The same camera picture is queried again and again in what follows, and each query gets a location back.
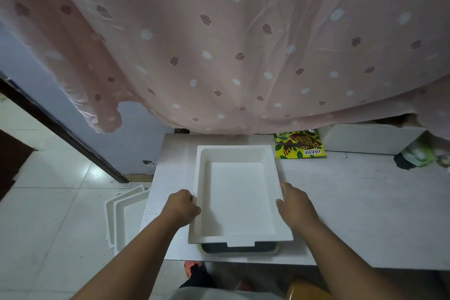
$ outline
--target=left hand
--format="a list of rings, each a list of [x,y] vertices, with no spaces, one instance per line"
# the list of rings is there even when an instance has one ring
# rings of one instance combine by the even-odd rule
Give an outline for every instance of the left hand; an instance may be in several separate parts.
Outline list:
[[[162,208],[161,217],[172,221],[178,228],[184,227],[200,215],[202,210],[192,203],[192,195],[188,190],[172,193]]]

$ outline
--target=yellow package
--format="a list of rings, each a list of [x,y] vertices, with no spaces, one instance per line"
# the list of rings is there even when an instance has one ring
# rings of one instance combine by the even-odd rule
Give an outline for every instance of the yellow package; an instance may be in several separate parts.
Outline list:
[[[285,132],[274,134],[278,159],[314,158],[326,156],[317,131]]]

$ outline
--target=pink curtain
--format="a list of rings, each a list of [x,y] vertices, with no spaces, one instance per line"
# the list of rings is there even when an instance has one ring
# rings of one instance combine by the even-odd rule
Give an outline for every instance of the pink curtain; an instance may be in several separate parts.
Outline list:
[[[132,100],[167,125],[205,133],[413,112],[450,139],[450,0],[7,1],[3,21],[88,121],[98,117],[97,130],[120,126],[117,104]],[[35,12],[52,14],[48,28]]]

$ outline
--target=white table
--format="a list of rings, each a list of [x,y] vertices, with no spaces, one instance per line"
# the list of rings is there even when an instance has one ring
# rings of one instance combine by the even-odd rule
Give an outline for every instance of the white table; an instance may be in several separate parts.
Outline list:
[[[168,196],[192,192],[198,145],[274,144],[271,135],[166,134],[140,230]],[[276,159],[279,179],[307,192],[322,220],[374,267],[450,269],[450,176],[437,165],[410,171],[392,155],[327,152],[326,159]],[[315,264],[299,236],[275,255],[208,255],[175,235],[166,259]]]

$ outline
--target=black pants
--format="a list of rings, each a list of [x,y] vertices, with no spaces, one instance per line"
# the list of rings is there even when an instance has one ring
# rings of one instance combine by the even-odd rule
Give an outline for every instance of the black pants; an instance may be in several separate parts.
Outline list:
[[[191,267],[191,277],[180,286],[180,288],[183,287],[217,288],[216,283],[206,271],[205,266],[199,267],[198,264],[194,264]]]

